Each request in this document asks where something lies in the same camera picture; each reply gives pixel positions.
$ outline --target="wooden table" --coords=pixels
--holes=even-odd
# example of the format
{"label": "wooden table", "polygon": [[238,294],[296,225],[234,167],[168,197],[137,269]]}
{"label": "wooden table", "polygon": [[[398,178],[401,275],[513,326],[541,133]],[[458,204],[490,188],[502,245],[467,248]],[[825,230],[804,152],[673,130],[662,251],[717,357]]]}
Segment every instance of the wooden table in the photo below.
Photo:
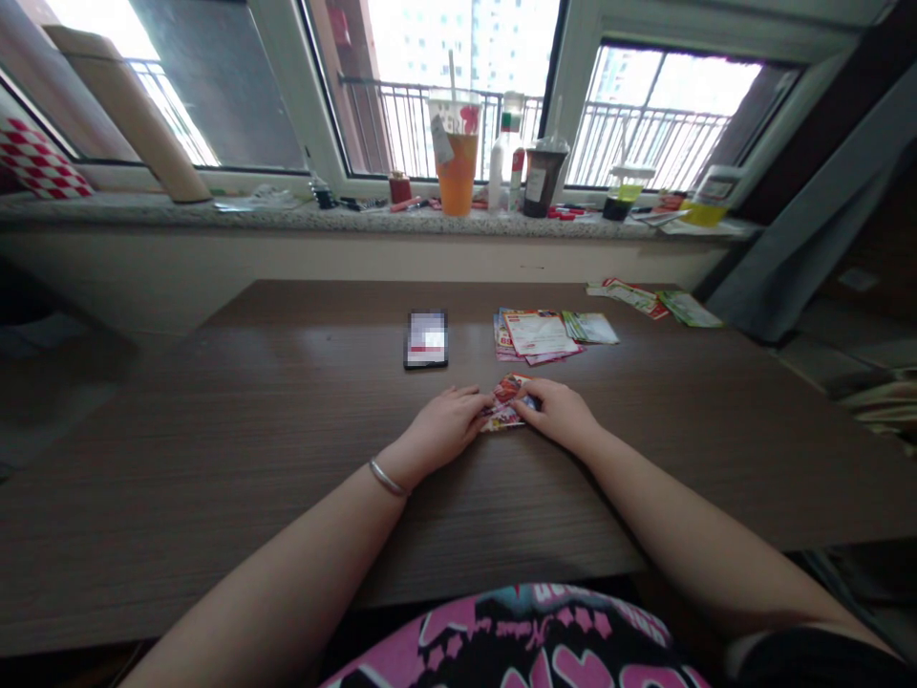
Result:
{"label": "wooden table", "polygon": [[[0,487],[0,653],[162,634],[429,397],[536,372],[495,359],[498,306],[606,313],[620,345],[537,374],[776,546],[917,534],[917,466],[739,333],[582,285],[257,282]],[[447,369],[402,369],[411,308],[448,310]],[[427,481],[358,603],[641,566],[582,467],[523,428]]]}

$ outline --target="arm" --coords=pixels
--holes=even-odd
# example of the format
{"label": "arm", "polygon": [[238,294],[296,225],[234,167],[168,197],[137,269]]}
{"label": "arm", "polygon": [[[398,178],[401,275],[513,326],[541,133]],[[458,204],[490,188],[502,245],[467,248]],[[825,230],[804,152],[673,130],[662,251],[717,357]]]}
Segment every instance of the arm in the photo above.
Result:
{"label": "arm", "polygon": [[576,454],[669,581],[729,639],[818,625],[891,651],[820,585],[751,530],[605,430],[565,385],[527,383],[522,418]]}
{"label": "arm", "polygon": [[[434,398],[376,462],[413,490],[458,456],[493,405],[477,387]],[[276,685],[306,670],[334,633],[406,498],[364,464],[232,571],[124,681],[139,686]]]}

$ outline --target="plastic cup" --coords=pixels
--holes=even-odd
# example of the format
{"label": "plastic cup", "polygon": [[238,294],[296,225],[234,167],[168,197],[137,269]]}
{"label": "plastic cup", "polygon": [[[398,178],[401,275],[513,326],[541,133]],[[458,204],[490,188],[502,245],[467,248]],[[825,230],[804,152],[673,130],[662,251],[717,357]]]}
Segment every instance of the plastic cup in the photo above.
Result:
{"label": "plastic cup", "polygon": [[605,199],[602,217],[606,220],[624,222],[634,202],[643,192],[647,182],[656,176],[654,167],[623,164],[611,168],[613,181]]}
{"label": "plastic cup", "polygon": [[691,225],[717,226],[732,204],[733,191],[742,181],[745,170],[729,165],[711,165],[696,193],[682,205],[690,210],[682,220]]}
{"label": "plastic cup", "polygon": [[478,167],[478,94],[459,90],[431,91],[427,103],[442,214],[464,217],[471,212]]}
{"label": "plastic cup", "polygon": [[525,196],[522,214],[527,217],[547,217],[554,198],[554,189],[561,175],[570,147],[563,139],[539,139],[533,148],[526,148],[528,156],[528,179],[525,182]]}

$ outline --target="window sill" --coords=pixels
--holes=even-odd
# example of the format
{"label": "window sill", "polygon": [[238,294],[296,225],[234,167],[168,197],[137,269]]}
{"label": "window sill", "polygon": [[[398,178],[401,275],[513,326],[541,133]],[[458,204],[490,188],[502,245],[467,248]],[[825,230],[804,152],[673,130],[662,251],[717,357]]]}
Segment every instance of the window sill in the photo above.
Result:
{"label": "window sill", "polygon": [[598,239],[731,244],[745,242],[759,227],[740,235],[670,235],[643,224],[609,222],[597,214],[573,222],[534,220],[522,214],[491,216],[472,210],[467,218],[450,218],[422,209],[392,214],[357,213],[346,208],[320,210],[306,203],[293,210],[220,212],[212,203],[176,205],[162,194],[98,193],[87,199],[43,201],[20,193],[0,198],[0,222],[7,229],[22,224],[55,223],[94,226],[197,227],[366,233],[425,236],[496,236],[537,239]]}

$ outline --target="printed shirt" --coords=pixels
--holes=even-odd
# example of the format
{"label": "printed shirt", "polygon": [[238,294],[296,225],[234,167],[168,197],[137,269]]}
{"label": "printed shirt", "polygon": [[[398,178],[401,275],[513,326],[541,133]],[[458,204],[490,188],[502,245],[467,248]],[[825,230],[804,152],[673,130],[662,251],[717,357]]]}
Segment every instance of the printed shirt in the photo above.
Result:
{"label": "printed shirt", "polygon": [[[905,664],[811,629],[773,634],[737,685],[914,685]],[[666,625],[623,600],[526,584],[451,602],[401,628],[330,677],[327,688],[708,688]]]}

